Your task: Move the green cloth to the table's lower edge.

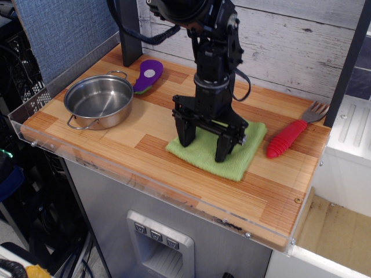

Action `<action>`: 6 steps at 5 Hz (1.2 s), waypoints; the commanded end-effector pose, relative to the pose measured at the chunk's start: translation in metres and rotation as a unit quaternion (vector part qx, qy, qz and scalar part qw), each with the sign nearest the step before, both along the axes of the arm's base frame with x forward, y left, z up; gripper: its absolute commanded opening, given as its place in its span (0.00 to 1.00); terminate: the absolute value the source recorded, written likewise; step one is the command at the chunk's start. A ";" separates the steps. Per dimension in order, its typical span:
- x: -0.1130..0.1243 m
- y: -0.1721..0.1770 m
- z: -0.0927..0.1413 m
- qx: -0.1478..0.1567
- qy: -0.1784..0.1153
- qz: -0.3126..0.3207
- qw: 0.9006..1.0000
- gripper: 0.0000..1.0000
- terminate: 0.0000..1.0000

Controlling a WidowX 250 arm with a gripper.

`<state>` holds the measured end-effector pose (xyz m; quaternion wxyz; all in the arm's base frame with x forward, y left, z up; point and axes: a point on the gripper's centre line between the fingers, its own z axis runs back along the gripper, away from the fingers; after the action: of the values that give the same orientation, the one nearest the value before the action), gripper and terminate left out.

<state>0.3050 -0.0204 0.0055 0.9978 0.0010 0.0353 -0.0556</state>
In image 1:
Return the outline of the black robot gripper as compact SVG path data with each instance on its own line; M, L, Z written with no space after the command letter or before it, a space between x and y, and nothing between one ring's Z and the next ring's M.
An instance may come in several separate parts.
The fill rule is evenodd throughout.
M234 83L224 85L196 84L195 96L173 96L173 116L180 144L189 146L196 136L196 127L219 135L216 162L224 162L237 144L244 144L248 123L232 108Z

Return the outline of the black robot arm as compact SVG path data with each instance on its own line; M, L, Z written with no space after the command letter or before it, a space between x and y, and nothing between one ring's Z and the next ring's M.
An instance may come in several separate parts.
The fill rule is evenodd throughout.
M202 128L218 136L217 162L225 161L237 145L243 145L248 123L232 108L235 77L243 49L239 43L239 19L231 1L148 1L150 11L162 20L187 29L192 40L197 72L195 96L173 96L173 117L179 141L189 146Z

